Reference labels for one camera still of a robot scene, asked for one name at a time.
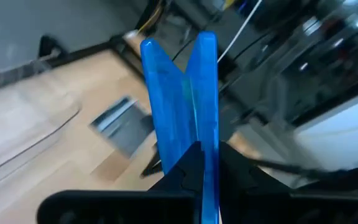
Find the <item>blue plastic piece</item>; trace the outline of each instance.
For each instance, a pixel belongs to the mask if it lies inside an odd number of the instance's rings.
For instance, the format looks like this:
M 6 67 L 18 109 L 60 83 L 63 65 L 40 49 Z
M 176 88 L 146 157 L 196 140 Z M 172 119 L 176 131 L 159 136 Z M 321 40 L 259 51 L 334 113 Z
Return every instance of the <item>blue plastic piece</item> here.
M 205 154 L 202 223 L 219 223 L 217 41 L 202 32 L 183 74 L 156 41 L 140 46 L 164 173 L 195 142 Z

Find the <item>white cable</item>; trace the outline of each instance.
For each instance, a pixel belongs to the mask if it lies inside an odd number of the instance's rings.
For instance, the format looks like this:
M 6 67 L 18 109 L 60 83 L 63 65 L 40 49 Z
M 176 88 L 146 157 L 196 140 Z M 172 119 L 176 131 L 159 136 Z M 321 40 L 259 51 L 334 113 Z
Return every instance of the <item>white cable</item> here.
M 262 0 L 259 0 L 258 3 L 255 5 L 255 7 L 253 8 L 253 10 L 251 11 L 251 13 L 249 14 L 248 18 L 244 21 L 244 23 L 242 24 L 242 26 L 240 27 L 239 31 L 237 32 L 236 36 L 234 36 L 233 40 L 231 41 L 231 43 L 229 44 L 229 46 L 227 47 L 227 49 L 223 52 L 223 54 L 221 55 L 221 57 L 219 57 L 218 59 L 218 63 L 222 60 L 222 58 L 227 54 L 227 52 L 230 50 L 230 48 L 233 46 L 233 44 L 235 43 L 235 41 L 237 40 L 237 38 L 239 38 L 242 30 L 244 30 L 244 28 L 246 27 L 246 25 L 248 24 L 248 22 L 251 20 L 251 17 L 255 14 L 256 10 L 258 9 L 258 7 L 260 6 L 260 3 L 262 3 Z

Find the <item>gray wall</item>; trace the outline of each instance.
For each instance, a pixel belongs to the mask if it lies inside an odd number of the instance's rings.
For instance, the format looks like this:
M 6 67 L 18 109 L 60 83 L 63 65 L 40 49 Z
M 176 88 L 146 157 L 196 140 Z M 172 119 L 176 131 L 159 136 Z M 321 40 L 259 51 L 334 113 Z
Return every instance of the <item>gray wall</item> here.
M 0 0 L 0 69 L 35 59 L 52 34 L 70 51 L 132 29 L 146 0 Z

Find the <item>blue translucent plastic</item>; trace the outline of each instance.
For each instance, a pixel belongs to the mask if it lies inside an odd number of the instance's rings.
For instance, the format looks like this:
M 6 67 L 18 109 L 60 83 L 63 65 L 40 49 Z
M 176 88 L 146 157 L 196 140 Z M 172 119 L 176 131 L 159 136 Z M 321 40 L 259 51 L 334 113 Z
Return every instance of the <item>blue translucent plastic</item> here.
M 205 154 L 202 223 L 219 222 L 218 65 L 216 36 L 202 32 L 185 74 L 150 39 L 141 44 L 164 173 L 195 142 Z

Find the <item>wooden table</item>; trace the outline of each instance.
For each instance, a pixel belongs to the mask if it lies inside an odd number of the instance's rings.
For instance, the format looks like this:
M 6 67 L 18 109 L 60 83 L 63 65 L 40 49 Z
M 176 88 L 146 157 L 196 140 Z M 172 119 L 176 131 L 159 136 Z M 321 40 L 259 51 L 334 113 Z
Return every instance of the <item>wooden table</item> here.
M 150 112 L 144 84 L 117 55 L 101 52 L 56 68 L 53 74 L 79 97 L 82 109 L 57 143 L 0 181 L 0 223 L 35 223 L 41 201 L 61 190 L 147 190 L 162 177 L 139 178 L 154 154 L 154 133 L 127 159 L 89 126 L 126 95 Z M 258 156 L 240 135 L 231 142 L 241 152 Z

